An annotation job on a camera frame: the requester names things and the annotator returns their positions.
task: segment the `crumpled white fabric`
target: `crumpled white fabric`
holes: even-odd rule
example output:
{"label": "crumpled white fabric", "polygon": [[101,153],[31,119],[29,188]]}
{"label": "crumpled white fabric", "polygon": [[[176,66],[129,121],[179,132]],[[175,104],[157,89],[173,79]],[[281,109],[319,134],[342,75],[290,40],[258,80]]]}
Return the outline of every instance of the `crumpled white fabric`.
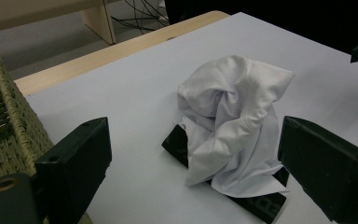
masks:
{"label": "crumpled white fabric", "polygon": [[279,67],[227,56],[198,68],[178,87],[188,138],[186,184],[212,179],[212,187],[231,197],[248,198],[286,188],[272,175],[279,125],[272,103],[294,74]]}

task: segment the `white tabletop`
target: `white tabletop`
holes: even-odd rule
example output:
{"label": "white tabletop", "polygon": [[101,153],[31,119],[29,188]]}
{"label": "white tabletop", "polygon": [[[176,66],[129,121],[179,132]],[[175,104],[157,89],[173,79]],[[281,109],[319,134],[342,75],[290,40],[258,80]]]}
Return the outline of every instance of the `white tabletop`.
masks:
{"label": "white tabletop", "polygon": [[[113,161],[88,213],[98,223],[262,223],[207,184],[185,186],[186,168],[161,146],[182,114],[177,86],[210,60],[237,54],[296,73],[274,106],[358,146],[358,63],[351,56],[236,14],[27,98],[54,143],[77,125],[109,118]],[[277,223],[330,223],[289,179]]]}

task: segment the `wooden table edge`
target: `wooden table edge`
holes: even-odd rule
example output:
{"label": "wooden table edge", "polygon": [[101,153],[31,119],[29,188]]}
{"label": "wooden table edge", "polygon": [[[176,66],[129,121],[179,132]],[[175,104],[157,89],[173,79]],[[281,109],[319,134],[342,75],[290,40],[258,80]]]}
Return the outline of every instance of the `wooden table edge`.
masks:
{"label": "wooden table edge", "polygon": [[220,21],[228,16],[228,14],[221,11],[211,11],[198,17],[161,28],[155,32],[135,37],[106,49],[92,52],[27,77],[19,78],[15,80],[15,83],[22,94],[28,96],[143,49],[155,46],[173,37],[187,34],[215,21]]}

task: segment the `gray carpet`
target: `gray carpet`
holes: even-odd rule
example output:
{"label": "gray carpet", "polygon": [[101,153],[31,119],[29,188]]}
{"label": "gray carpet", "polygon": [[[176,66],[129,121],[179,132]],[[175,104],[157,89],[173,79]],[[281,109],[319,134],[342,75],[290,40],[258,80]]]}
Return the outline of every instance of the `gray carpet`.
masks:
{"label": "gray carpet", "polygon": [[[166,15],[165,8],[158,7],[160,1],[148,2]],[[135,6],[148,13],[141,0],[135,1]],[[118,19],[134,18],[134,10],[126,1],[110,3],[108,13]],[[137,11],[137,17],[141,18],[142,13]],[[163,27],[156,20],[139,23],[152,29]],[[142,34],[139,29],[129,28],[116,21],[113,26],[118,43]],[[26,77],[109,46],[84,25],[79,12],[0,31],[0,56],[13,79]]]}

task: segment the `woven basket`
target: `woven basket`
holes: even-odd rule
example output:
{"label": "woven basket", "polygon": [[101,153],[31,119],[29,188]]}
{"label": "woven basket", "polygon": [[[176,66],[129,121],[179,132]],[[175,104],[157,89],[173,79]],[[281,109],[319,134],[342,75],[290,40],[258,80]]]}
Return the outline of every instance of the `woven basket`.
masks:
{"label": "woven basket", "polygon": [[[53,144],[0,59],[0,176],[34,175],[34,162]],[[80,223],[92,223],[87,216]]]}

